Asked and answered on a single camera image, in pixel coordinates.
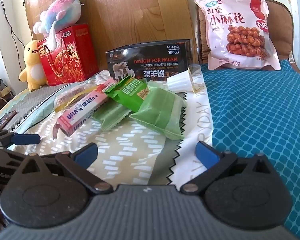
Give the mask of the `red gift box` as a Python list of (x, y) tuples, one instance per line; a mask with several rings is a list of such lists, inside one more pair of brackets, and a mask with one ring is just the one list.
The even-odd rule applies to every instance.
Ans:
[(57, 47), (50, 50), (45, 41), (37, 43), (47, 83), (85, 81), (99, 72), (95, 50), (87, 24), (77, 24), (56, 34)]

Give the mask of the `white jelly cup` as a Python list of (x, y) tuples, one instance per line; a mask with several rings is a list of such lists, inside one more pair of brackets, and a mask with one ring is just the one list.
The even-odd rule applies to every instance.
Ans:
[(167, 88), (174, 93), (193, 92), (196, 93), (196, 76), (190, 68), (174, 76), (167, 78)]

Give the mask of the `light green snack packet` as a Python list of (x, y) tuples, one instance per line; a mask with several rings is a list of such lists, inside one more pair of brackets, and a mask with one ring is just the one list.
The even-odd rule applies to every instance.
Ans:
[(147, 88), (148, 94), (139, 110), (129, 117), (170, 140), (183, 140), (180, 117), (187, 107), (186, 101), (162, 83), (150, 81)]

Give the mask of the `patterned bed quilt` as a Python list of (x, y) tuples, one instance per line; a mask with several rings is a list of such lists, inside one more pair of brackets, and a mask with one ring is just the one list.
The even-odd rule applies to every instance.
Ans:
[(17, 133), (37, 133), (41, 137), (38, 145), (13, 146), (14, 151), (40, 155), (64, 150), (74, 152), (94, 142), (98, 146), (98, 157), (89, 171), (111, 185), (174, 184), (180, 187), (205, 171), (196, 157), (196, 144), (212, 142), (212, 114), (200, 66), (193, 67), (192, 77), (195, 92), (182, 94), (187, 104), (180, 123), (182, 141), (169, 140), (131, 118), (124, 118), (107, 132), (101, 131), (99, 122), (89, 119), (73, 135), (58, 132), (57, 137), (53, 137), (52, 130), (59, 118), (54, 100), (72, 89), (73, 84), (45, 86), (34, 92), (25, 90), (0, 110), (0, 118), (16, 111), (6, 128)]

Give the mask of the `pastel plush toy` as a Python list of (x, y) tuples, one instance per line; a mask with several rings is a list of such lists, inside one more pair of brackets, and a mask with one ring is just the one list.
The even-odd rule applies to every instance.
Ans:
[(55, 0), (40, 14), (40, 21), (34, 24), (33, 32), (45, 36), (45, 45), (49, 51), (57, 48), (56, 34), (80, 19), (81, 6), (80, 0)]

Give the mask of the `green cracker packet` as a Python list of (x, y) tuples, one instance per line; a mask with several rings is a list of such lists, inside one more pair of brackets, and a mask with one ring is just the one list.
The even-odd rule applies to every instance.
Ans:
[(134, 113), (140, 109), (148, 92), (146, 81), (138, 80), (131, 75), (105, 90), (107, 96)]

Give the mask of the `yellow duck plush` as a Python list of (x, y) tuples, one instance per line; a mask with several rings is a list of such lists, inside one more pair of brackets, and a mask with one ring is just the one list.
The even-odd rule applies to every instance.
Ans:
[(25, 69), (19, 74), (21, 82), (27, 82), (30, 92), (47, 85), (46, 75), (40, 60), (37, 43), (39, 40), (30, 41), (24, 49)]

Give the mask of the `pink twisted snack bag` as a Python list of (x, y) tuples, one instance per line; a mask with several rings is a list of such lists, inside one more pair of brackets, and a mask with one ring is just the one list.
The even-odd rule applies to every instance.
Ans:
[(194, 0), (205, 16), (210, 70), (280, 70), (270, 39), (265, 0)]

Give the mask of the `blue patterned blanket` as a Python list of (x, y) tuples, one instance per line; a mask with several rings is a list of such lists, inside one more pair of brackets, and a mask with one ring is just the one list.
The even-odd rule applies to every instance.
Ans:
[(280, 70), (209, 70), (202, 65), (212, 119), (212, 144), (240, 157), (265, 154), (293, 198), (285, 226), (300, 237), (300, 74)]

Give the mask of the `green striped snack packet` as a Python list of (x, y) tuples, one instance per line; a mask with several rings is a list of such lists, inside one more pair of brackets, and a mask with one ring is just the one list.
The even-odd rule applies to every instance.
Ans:
[(121, 122), (129, 113), (130, 109), (124, 105), (109, 99), (94, 114), (93, 119), (101, 124), (101, 131), (107, 132)]

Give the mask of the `black sheep print box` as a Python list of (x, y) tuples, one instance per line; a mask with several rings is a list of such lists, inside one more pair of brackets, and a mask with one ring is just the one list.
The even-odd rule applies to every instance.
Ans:
[(192, 64), (190, 39), (144, 42), (106, 52), (108, 70), (116, 81), (132, 76), (148, 81), (166, 81)]

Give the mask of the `clear yellow snack wrapper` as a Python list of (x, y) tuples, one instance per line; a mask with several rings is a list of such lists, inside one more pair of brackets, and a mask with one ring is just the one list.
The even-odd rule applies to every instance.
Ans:
[(92, 92), (97, 88), (97, 85), (93, 84), (81, 84), (77, 85), (59, 96), (57, 96), (54, 100), (54, 111), (55, 113), (64, 111), (67, 107), (69, 107), (76, 100), (81, 99), (83, 96)]

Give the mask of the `pink UHA candy box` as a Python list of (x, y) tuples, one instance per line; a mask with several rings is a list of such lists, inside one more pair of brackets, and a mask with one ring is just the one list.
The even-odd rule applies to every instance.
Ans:
[(56, 121), (52, 130), (53, 139), (57, 138), (58, 131), (61, 130), (67, 137), (77, 131), (107, 100), (106, 90), (117, 84), (113, 78), (102, 83), (85, 97), (66, 110)]

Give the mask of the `wooden headboard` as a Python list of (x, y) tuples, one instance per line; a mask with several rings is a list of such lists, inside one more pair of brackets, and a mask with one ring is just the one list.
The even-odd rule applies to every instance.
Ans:
[[(26, 0), (29, 27), (55, 0)], [(127, 44), (191, 39), (196, 49), (188, 0), (80, 0), (79, 23), (89, 25), (98, 67), (107, 68), (106, 51)]]

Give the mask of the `dark phone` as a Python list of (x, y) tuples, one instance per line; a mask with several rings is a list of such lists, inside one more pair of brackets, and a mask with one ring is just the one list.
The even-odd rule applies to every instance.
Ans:
[(4, 127), (12, 120), (12, 118), (16, 114), (17, 114), (17, 111), (15, 111), (15, 110), (5, 113), (4, 116), (0, 119), (0, 130), (3, 130)]

